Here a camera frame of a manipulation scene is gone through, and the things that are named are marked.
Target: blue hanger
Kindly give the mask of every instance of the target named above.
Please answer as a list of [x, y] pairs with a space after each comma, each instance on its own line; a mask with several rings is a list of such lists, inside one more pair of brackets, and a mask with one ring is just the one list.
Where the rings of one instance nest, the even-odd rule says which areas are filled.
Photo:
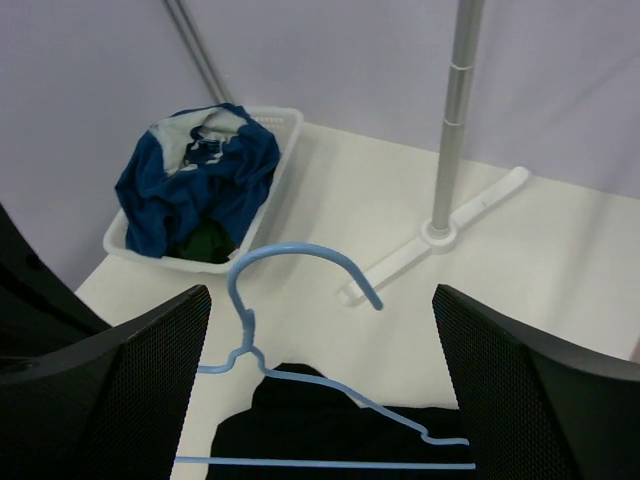
[[[469, 445], [469, 441], [465, 438], [433, 438], [429, 436], [429, 431], [423, 425], [409, 420], [402, 415], [392, 412], [388, 408], [378, 405], [372, 400], [356, 392], [352, 388], [335, 380], [328, 378], [316, 377], [313, 375], [304, 375], [300, 373], [281, 372], [267, 368], [265, 357], [262, 351], [254, 345], [256, 319], [253, 310], [247, 309], [238, 293], [237, 280], [240, 272], [253, 262], [262, 258], [272, 257], [275, 255], [301, 254], [311, 255], [314, 257], [324, 258], [330, 262], [336, 263], [344, 268], [358, 284], [362, 292], [371, 302], [376, 310], [382, 310], [382, 301], [375, 292], [371, 284], [358, 266], [345, 255], [336, 252], [330, 248], [321, 247], [309, 243], [280, 243], [269, 245], [254, 250], [241, 258], [231, 268], [227, 288], [231, 301], [238, 312], [238, 316], [242, 322], [242, 345], [233, 350], [227, 359], [227, 363], [219, 366], [198, 367], [198, 373], [219, 374], [231, 370], [236, 359], [246, 353], [252, 353], [258, 360], [258, 368], [267, 377], [278, 378], [283, 380], [293, 380], [298, 382], [312, 383], [330, 387], [346, 393], [350, 397], [360, 401], [367, 407], [388, 417], [402, 425], [420, 432], [422, 440], [430, 445]], [[400, 468], [415, 470], [473, 470], [473, 463], [455, 463], [455, 464], [439, 464], [439, 463], [388, 463], [388, 462], [331, 462], [331, 461], [310, 461], [310, 460], [272, 460], [272, 459], [243, 459], [243, 458], [216, 458], [216, 457], [176, 457], [176, 462], [183, 463], [211, 463], [224, 465], [262, 465], [262, 466], [289, 466], [289, 467], [313, 467], [313, 468]]]

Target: metal pole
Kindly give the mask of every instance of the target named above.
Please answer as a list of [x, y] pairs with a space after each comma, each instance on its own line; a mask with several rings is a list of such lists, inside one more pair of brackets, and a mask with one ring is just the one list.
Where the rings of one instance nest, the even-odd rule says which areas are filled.
[[207, 52], [188, 8], [182, 3], [182, 0], [162, 1], [182, 37], [182, 41], [187, 47], [187, 50], [189, 50], [189, 54], [196, 64], [213, 101], [215, 103], [233, 103], [233, 98], [222, 79], [222, 75], [216, 69], [215, 64]]
[[459, 0], [458, 3], [430, 226], [431, 233], [437, 236], [444, 237], [449, 233], [449, 215], [464, 141], [473, 62], [478, 45], [483, 6], [484, 0]]

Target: white stand base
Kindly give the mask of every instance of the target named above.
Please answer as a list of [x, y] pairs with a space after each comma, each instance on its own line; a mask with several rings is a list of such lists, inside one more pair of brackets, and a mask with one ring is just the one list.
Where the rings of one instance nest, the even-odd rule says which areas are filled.
[[[426, 220], [416, 238], [364, 272], [367, 280], [376, 290], [380, 290], [426, 255], [450, 252], [456, 246], [460, 231], [517, 193], [530, 175], [526, 168], [515, 167], [503, 179], [458, 207], [451, 214], [450, 230], [443, 238], [432, 233], [431, 219]], [[352, 281], [340, 289], [338, 298], [346, 305], [357, 305], [365, 297]]]

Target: white basket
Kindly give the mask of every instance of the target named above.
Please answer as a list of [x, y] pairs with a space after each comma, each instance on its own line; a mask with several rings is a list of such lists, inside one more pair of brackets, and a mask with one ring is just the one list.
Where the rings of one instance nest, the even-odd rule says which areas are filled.
[[[240, 248], [236, 251], [234, 259], [244, 255], [252, 248], [263, 245], [269, 226], [273, 224], [273, 218], [280, 209], [284, 198], [285, 187], [288, 183], [287, 164], [291, 157], [293, 147], [296, 144], [300, 128], [304, 121], [302, 113], [292, 108], [278, 107], [245, 107], [251, 117], [272, 132], [280, 147], [281, 157], [273, 175], [273, 183], [269, 191], [269, 196], [260, 206], [253, 218], [247, 234], [242, 240]], [[122, 210], [113, 219], [107, 233], [104, 234], [102, 245], [107, 253], [126, 258], [133, 262], [156, 265], [158, 267], [182, 270], [196, 273], [226, 273], [231, 269], [234, 260], [227, 263], [213, 264], [204, 262], [194, 262], [181, 258], [162, 257], [151, 258], [140, 255], [126, 247], [125, 236], [127, 233], [127, 217]]]

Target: dark green cloth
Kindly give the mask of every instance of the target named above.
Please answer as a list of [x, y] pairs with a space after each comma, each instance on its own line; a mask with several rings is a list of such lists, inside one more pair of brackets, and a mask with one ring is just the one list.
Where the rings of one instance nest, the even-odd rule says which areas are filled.
[[227, 231], [210, 218], [202, 220], [187, 239], [177, 244], [171, 256], [206, 263], [226, 263], [236, 249]]

